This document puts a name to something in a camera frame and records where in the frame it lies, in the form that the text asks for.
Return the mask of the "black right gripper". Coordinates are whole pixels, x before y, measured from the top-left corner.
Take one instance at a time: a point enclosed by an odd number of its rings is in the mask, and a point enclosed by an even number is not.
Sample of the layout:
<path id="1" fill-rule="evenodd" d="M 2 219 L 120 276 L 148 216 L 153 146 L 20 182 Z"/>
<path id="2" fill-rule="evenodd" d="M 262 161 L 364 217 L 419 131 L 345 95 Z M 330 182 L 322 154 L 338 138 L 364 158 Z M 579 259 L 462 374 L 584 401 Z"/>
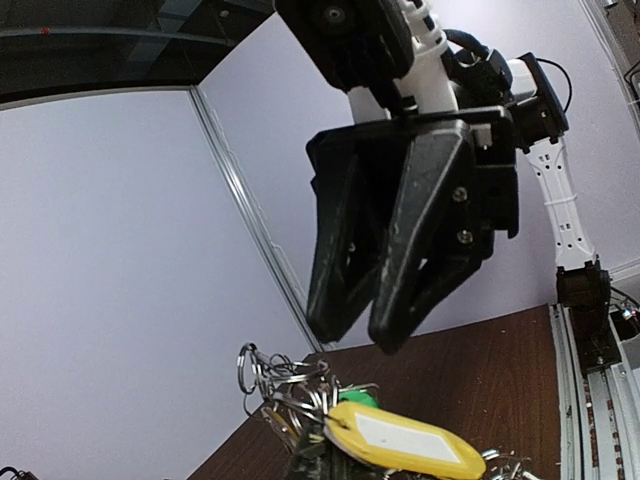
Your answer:
<path id="1" fill-rule="evenodd" d="M 341 340 L 377 293 L 368 333 L 393 355 L 519 230 L 516 142 L 501 107 L 325 130 L 306 147 L 317 236 L 306 320 Z"/>

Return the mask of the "green tagged key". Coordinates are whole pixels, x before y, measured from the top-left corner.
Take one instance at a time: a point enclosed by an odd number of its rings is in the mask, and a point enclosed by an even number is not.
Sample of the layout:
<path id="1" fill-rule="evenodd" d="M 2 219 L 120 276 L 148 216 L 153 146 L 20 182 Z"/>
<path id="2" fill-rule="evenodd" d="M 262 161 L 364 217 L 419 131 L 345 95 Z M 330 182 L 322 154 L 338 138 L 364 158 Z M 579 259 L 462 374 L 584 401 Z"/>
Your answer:
<path id="1" fill-rule="evenodd" d="M 355 402 L 371 408 L 378 408 L 379 403 L 375 396 L 366 389 L 361 390 L 341 390 L 338 395 L 338 400 Z"/>

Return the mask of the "red handled keyring with keys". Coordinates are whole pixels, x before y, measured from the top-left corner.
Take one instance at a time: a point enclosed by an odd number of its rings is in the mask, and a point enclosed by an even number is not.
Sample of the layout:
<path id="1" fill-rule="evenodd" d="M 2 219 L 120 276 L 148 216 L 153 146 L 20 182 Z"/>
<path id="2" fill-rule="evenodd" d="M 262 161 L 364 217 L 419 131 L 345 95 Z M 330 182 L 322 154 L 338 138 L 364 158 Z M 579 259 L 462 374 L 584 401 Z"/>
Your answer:
<path id="1" fill-rule="evenodd" d="M 324 433 L 325 417 L 341 403 L 341 390 L 366 389 L 378 401 L 375 383 L 344 385 L 319 359 L 293 361 L 283 354 L 267 355 L 253 343 L 237 357 L 237 380 L 245 397 L 257 394 L 259 416 L 290 454 L 287 479 L 439 479 L 364 464 L 339 449 Z M 529 459 L 513 452 L 478 451 L 487 470 L 480 479 L 532 479 Z"/>

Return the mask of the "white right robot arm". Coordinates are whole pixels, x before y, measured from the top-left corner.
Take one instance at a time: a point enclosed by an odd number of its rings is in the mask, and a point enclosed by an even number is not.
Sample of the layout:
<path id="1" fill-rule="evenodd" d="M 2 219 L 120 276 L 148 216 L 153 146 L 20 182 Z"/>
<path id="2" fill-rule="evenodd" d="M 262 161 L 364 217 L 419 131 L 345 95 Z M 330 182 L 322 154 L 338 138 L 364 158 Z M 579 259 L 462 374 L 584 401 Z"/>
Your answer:
<path id="1" fill-rule="evenodd" d="M 410 110 L 318 133 L 317 239 L 306 322 L 340 340 L 363 312 L 371 339 L 397 352 L 432 310 L 519 230 L 516 157 L 528 160 L 555 242 L 556 290 L 584 360 L 612 351 L 610 277 L 579 218 L 565 133 L 567 106 L 524 54 L 506 60 L 471 34 L 444 33 L 457 112 Z"/>

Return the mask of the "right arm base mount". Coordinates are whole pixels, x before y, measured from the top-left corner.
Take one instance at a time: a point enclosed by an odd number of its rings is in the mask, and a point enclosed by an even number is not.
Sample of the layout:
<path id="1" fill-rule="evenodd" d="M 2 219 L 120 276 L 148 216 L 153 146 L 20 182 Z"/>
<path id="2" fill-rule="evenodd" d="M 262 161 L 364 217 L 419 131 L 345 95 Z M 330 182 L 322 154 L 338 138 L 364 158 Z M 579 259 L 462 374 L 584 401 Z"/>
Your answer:
<path id="1" fill-rule="evenodd" d="M 571 331 L 583 375 L 622 360 L 614 333 L 639 333 L 635 326 L 623 326 L 623 320 L 610 324 L 611 276 L 600 260 L 587 261 L 581 268 L 558 267 L 556 291 L 559 303 L 569 311 Z"/>

